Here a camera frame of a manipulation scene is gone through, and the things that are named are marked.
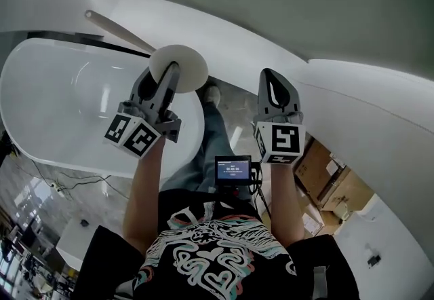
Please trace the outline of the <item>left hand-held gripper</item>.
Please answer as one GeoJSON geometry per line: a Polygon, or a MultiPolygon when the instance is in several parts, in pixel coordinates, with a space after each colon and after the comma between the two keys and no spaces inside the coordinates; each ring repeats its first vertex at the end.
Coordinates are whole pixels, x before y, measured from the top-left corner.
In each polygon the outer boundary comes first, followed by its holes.
{"type": "Polygon", "coordinates": [[[130,100],[119,104],[103,142],[121,151],[142,159],[160,138],[173,143],[178,141],[182,120],[169,106],[173,101],[180,79],[180,67],[171,61],[163,70],[160,78],[153,76],[157,87],[153,103],[141,105],[151,98],[151,73],[147,67],[135,81],[130,100]]]}

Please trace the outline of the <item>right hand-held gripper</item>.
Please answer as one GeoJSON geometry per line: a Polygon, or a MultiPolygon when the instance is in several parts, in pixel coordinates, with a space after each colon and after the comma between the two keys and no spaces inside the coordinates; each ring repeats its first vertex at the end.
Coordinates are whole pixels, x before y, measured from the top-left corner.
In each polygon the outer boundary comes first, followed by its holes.
{"type": "Polygon", "coordinates": [[[263,69],[256,119],[270,119],[253,123],[262,163],[292,165],[302,157],[306,140],[303,117],[297,89],[277,71],[263,69]]]}

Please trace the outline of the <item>white long-handled brush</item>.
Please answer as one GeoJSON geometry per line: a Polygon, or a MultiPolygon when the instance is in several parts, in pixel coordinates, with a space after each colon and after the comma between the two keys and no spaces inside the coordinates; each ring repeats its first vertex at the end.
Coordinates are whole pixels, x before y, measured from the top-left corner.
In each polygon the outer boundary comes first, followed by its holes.
{"type": "Polygon", "coordinates": [[[207,63],[196,50],[185,45],[168,45],[156,49],[129,30],[94,10],[86,10],[85,18],[106,32],[148,52],[151,55],[149,69],[155,81],[159,81],[163,77],[169,64],[176,63],[180,69],[180,76],[176,85],[177,93],[193,92],[207,81],[207,63]]]}

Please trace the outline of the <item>white bathtub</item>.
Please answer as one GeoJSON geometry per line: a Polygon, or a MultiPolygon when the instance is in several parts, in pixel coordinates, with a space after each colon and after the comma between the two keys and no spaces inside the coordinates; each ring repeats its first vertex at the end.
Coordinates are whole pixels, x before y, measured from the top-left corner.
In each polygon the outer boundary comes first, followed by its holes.
{"type": "Polygon", "coordinates": [[[148,62],[66,41],[19,43],[0,74],[0,115],[9,137],[36,162],[132,178],[137,159],[103,137],[148,62]]]}

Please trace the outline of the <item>person's right forearm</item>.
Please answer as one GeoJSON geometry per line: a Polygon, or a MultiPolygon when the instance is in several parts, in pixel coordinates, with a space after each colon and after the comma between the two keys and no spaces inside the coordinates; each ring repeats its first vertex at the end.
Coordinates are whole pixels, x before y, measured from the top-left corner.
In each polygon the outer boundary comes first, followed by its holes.
{"type": "Polygon", "coordinates": [[[289,165],[271,165],[271,232],[284,247],[304,239],[302,211],[289,165]]]}

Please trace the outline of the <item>person's left forearm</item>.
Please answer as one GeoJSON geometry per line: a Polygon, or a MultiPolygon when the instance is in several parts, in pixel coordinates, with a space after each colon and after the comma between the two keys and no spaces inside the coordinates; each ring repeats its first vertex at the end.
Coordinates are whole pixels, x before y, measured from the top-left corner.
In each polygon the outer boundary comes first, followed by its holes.
{"type": "Polygon", "coordinates": [[[158,197],[165,140],[138,161],[123,220],[123,238],[142,255],[157,238],[158,197]]]}

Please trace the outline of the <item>white windowsill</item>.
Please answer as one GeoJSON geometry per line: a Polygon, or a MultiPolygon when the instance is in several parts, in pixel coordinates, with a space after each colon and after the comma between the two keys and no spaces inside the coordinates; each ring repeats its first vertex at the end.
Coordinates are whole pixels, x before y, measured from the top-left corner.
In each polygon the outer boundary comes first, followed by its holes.
{"type": "Polygon", "coordinates": [[[302,59],[230,22],[163,0],[90,0],[155,48],[196,49],[210,73],[251,92],[269,67],[298,89],[304,124],[383,195],[434,195],[434,81],[348,61],[302,59]]]}

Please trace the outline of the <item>small black display screen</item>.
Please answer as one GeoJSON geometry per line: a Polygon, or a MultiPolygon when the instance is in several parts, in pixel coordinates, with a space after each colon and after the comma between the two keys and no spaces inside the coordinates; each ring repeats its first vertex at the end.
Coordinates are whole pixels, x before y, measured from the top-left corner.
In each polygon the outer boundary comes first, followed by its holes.
{"type": "Polygon", "coordinates": [[[216,156],[215,182],[217,186],[247,186],[252,181],[250,155],[216,156]]]}

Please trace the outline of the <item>blue jeans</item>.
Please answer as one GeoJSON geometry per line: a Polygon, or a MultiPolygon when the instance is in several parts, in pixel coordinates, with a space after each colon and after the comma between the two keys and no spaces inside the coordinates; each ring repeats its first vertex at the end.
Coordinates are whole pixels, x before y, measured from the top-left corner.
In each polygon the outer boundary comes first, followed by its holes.
{"type": "Polygon", "coordinates": [[[177,170],[161,187],[160,201],[211,202],[216,200],[241,200],[251,203],[252,195],[245,187],[239,195],[217,192],[215,186],[215,157],[233,156],[224,120],[214,102],[203,104],[205,128],[203,140],[196,156],[177,170]]]}

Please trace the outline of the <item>large brown cardboard box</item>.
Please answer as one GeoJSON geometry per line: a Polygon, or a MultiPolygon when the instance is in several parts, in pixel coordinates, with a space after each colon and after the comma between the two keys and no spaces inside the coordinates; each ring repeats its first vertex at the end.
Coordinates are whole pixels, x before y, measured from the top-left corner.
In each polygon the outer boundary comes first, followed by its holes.
{"type": "Polygon", "coordinates": [[[374,196],[356,172],[315,139],[308,143],[295,175],[318,209],[340,216],[363,210],[374,196]]]}

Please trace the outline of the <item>brown cardboard box white labels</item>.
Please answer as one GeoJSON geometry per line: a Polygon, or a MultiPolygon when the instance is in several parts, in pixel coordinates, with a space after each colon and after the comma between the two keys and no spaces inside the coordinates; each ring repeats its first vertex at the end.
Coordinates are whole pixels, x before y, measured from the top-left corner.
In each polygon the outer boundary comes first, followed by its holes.
{"type": "Polygon", "coordinates": [[[318,210],[307,204],[302,209],[302,220],[306,238],[333,235],[341,226],[341,220],[333,212],[318,210]]]}

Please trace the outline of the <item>white platform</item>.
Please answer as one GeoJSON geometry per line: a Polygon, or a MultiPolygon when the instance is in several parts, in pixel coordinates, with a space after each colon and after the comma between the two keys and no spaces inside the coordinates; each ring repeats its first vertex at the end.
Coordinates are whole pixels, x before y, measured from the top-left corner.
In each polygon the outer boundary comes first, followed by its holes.
{"type": "Polygon", "coordinates": [[[82,224],[83,219],[71,218],[56,245],[56,250],[69,267],[80,271],[90,242],[98,225],[82,224]]]}

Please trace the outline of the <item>black printed t-shirt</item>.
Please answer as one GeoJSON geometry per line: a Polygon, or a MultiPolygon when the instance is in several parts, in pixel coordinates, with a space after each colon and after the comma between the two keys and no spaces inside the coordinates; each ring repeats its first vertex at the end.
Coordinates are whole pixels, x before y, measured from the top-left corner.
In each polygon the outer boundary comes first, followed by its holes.
{"type": "Polygon", "coordinates": [[[173,189],[158,208],[145,254],[97,228],[72,300],[360,300],[332,236],[281,244],[233,196],[173,189]]]}

